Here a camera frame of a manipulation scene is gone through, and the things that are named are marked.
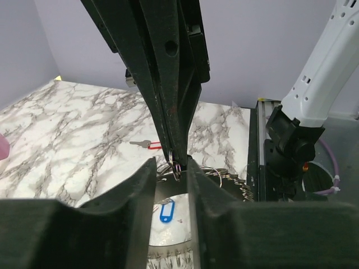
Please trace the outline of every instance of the pink object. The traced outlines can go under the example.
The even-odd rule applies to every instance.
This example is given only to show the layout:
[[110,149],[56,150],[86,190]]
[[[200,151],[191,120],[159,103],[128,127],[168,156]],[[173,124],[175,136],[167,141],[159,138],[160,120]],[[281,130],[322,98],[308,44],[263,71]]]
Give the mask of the pink object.
[[162,149],[161,147],[161,142],[151,142],[151,144],[148,146],[149,150],[158,150],[158,149]]
[[9,157],[10,145],[7,142],[6,138],[0,134],[0,160],[6,159]]

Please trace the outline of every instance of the keychain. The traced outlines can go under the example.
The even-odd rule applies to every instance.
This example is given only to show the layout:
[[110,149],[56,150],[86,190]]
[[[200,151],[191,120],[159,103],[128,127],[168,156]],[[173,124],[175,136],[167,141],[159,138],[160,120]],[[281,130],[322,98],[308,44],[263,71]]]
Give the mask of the keychain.
[[174,200],[170,199],[168,203],[162,205],[159,220],[163,223],[169,223],[173,219]]

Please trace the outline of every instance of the black mount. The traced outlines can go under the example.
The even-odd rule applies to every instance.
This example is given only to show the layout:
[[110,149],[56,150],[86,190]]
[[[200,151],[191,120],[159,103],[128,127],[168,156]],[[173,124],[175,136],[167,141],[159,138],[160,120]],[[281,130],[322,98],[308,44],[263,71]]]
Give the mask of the black mount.
[[293,198],[295,182],[302,178],[304,163],[314,159],[314,144],[324,128],[301,127],[299,120],[283,113],[281,105],[274,108],[266,128],[271,137],[264,144],[266,169],[279,199]]

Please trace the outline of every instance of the white marble surface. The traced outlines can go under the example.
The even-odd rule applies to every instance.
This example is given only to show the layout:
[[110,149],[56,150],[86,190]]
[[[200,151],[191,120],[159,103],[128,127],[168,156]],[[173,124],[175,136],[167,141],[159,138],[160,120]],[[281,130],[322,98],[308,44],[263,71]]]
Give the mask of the white marble surface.
[[[200,103],[188,153],[199,164],[245,173],[249,118],[247,109]],[[162,150],[129,144],[158,137],[141,95],[126,90],[51,81],[0,112],[0,133],[11,145],[9,158],[0,161],[0,198],[49,197],[76,207],[125,180],[148,158],[164,160]],[[184,202],[176,204],[169,224],[155,212],[153,244],[190,236],[186,198],[179,199]],[[190,268],[183,260],[181,268]]]

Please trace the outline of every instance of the key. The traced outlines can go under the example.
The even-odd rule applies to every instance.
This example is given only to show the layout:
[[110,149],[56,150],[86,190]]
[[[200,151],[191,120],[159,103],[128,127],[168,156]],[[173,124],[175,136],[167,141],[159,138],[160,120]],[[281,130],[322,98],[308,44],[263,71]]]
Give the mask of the key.
[[160,205],[166,205],[172,201],[171,198],[163,199],[162,201],[158,202]]
[[[166,204],[170,203],[171,201],[172,201],[171,198],[166,198],[166,199],[163,199],[162,201],[159,201],[158,204],[159,204],[159,205],[166,205]],[[152,213],[156,212],[158,208],[159,208],[159,206],[155,206],[155,207],[153,208]]]
[[135,141],[130,141],[130,144],[132,145],[139,145],[141,147],[146,147],[148,148],[151,145],[151,141],[149,140],[143,140],[141,142],[135,142]]

